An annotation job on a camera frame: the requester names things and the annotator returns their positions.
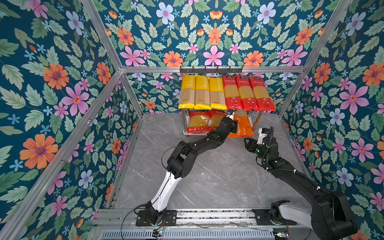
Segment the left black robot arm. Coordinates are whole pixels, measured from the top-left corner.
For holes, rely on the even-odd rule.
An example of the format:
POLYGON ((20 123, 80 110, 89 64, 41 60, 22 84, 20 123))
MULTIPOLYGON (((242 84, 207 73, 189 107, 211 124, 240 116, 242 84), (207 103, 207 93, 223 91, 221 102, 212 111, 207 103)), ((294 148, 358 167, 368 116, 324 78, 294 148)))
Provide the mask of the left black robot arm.
POLYGON ((179 142, 167 160, 167 172, 158 192, 145 206, 144 213, 151 225, 158 225, 164 218, 172 193, 181 179, 191 172, 197 157, 220 147, 231 133, 237 132, 237 128, 237 121, 224 117, 219 127, 206 137, 191 143, 179 142))

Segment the orange macaroni bag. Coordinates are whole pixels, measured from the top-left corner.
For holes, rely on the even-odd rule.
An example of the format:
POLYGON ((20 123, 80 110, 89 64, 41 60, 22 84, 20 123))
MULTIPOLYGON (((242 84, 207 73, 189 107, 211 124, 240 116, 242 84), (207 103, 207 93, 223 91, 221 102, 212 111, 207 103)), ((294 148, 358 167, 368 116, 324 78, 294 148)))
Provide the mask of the orange macaroni bag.
POLYGON ((236 110, 234 112, 234 121, 237 121, 237 132, 230 133, 228 138, 245 138, 245 137, 254 137, 255 133, 252 130, 247 112, 244 110, 236 110))

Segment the red spaghetti pack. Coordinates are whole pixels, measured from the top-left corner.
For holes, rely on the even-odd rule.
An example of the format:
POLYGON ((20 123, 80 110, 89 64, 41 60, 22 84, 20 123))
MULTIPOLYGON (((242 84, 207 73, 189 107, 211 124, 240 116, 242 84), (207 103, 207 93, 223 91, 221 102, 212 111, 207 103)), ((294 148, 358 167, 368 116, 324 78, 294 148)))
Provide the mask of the red spaghetti pack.
POLYGON ((248 77, 237 76, 236 82, 243 110, 256 111, 258 106, 248 77))
POLYGON ((263 79, 259 77, 250 77, 249 80, 252 87, 252 91, 254 93, 254 97, 256 99, 258 110, 275 112, 275 105, 272 99, 270 98, 270 95, 267 91, 263 79))
POLYGON ((236 78, 233 76, 223 76, 224 93, 228 110, 242 110, 240 93, 236 78))

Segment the red macaroni bag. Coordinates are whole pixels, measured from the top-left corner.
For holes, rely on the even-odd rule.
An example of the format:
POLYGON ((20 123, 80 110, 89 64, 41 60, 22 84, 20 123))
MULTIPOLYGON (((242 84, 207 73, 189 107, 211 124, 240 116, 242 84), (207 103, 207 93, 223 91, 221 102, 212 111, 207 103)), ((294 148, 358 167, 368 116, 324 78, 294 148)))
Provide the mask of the red macaroni bag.
POLYGON ((219 110, 210 110, 211 117, 211 126, 213 128, 218 128, 220 126, 221 120, 226 117, 226 113, 219 110))
POLYGON ((190 134, 205 134, 213 131, 215 128, 211 125, 210 112, 190 112, 190 123, 188 133, 190 134))

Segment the yellow spaghetti pack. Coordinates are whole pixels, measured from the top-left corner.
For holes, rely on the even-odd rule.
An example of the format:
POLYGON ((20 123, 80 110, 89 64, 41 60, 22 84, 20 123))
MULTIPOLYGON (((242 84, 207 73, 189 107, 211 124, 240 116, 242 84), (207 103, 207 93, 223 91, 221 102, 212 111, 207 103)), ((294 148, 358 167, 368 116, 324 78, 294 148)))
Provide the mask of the yellow spaghetti pack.
POLYGON ((195 110, 211 110, 209 78, 196 76, 195 110))
POLYGON ((222 78, 209 78, 211 109, 227 110, 222 78))
POLYGON ((195 107, 196 76, 183 75, 179 98, 179 109, 193 109, 195 107))

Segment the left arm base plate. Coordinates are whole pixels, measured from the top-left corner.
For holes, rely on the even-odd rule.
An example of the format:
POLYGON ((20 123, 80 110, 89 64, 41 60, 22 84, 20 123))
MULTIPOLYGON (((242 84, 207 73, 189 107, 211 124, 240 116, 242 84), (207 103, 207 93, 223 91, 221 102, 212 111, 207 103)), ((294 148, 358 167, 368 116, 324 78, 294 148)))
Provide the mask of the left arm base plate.
POLYGON ((161 213, 149 213, 148 211, 141 210, 138 213, 136 220, 137 227, 160 227, 160 226, 171 226, 176 225, 177 220, 176 210, 165 210, 161 213))

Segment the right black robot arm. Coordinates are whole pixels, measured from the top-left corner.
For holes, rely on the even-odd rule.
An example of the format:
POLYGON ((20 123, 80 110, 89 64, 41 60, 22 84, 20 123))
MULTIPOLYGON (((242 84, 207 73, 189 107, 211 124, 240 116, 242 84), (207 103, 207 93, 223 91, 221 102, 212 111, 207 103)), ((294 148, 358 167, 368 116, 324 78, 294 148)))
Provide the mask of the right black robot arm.
POLYGON ((287 183, 310 207, 301 207, 288 200, 271 204, 269 218, 274 224, 292 221, 304 225, 321 240, 341 240, 358 232, 358 226, 346 195, 333 192, 312 181, 279 155, 274 128, 262 128, 259 138, 245 138, 245 148, 261 159, 259 164, 275 178, 287 183))

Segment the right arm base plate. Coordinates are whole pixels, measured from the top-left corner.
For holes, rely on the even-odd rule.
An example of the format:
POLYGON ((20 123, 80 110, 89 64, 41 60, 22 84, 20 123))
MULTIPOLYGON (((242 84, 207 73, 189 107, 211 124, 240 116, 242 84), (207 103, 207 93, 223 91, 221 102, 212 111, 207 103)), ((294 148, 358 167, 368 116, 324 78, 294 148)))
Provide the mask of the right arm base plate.
POLYGON ((297 226, 298 224, 291 220, 283 219, 279 214, 271 211, 271 209, 252 209, 255 214, 256 222, 259 226, 297 226))

